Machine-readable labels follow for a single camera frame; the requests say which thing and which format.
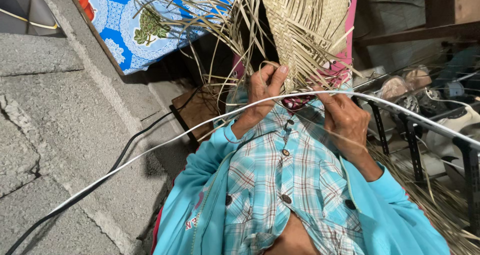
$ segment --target wooden beam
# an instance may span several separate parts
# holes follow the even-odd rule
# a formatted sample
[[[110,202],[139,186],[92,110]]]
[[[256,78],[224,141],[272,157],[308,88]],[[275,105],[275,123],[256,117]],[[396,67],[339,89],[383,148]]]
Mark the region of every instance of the wooden beam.
[[[468,38],[480,37],[480,21],[445,25],[434,28],[421,28],[382,36],[368,37],[354,42],[354,45],[366,47],[389,43],[399,43],[455,36],[462,36]]]

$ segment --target light blue plaid shirt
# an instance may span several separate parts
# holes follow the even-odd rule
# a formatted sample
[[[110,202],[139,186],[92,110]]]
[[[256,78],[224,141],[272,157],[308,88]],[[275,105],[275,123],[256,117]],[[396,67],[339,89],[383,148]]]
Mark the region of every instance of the light blue plaid shirt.
[[[235,100],[244,102],[245,92]],[[291,211],[321,254],[364,254],[363,234],[345,174],[326,147],[323,105],[290,116],[275,105],[230,161],[223,254],[260,254],[282,233]]]

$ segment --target wrinkled hand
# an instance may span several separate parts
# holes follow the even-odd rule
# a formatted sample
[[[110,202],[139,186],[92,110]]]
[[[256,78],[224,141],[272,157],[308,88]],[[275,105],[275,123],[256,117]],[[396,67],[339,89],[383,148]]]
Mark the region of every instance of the wrinkled hand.
[[[287,78],[288,67],[283,65],[275,70],[271,65],[264,66],[259,72],[255,72],[250,77],[250,88],[248,93],[248,103],[277,96],[280,93],[280,87]],[[268,100],[246,109],[232,125],[232,132],[237,139],[260,123],[265,116],[272,110],[275,102]]]
[[[330,134],[330,140],[362,173],[367,181],[380,178],[383,171],[370,157],[367,145],[367,128],[370,114],[359,108],[345,94],[330,96],[327,93],[317,94],[325,107],[325,130]]]

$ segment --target concrete floor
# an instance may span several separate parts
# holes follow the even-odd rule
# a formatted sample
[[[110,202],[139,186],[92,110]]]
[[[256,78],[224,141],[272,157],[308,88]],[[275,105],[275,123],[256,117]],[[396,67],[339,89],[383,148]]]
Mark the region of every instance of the concrete floor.
[[[0,253],[114,164],[129,138],[186,91],[124,83],[72,0],[45,0],[66,38],[0,34]],[[182,132],[173,117],[124,161]],[[136,160],[36,229],[16,254],[147,254],[188,139]]]

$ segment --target blue tablecloth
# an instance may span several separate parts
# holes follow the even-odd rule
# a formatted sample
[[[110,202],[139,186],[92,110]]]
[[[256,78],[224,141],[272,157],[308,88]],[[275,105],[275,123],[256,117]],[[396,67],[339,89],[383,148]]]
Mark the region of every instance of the blue tablecloth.
[[[152,26],[149,28],[146,23],[148,16],[144,15],[145,19],[142,20],[140,13],[133,18],[140,9],[135,0],[79,0],[79,2],[124,74],[146,70],[150,64],[159,61],[163,56],[188,45],[187,34],[193,41],[205,33],[199,27],[190,27],[188,33],[183,33],[179,37],[181,27],[154,22],[149,24],[158,30],[152,30]],[[191,18],[187,12],[174,5],[168,6],[156,1],[153,7],[171,19]],[[191,6],[184,7],[190,12],[203,14],[202,10]]]

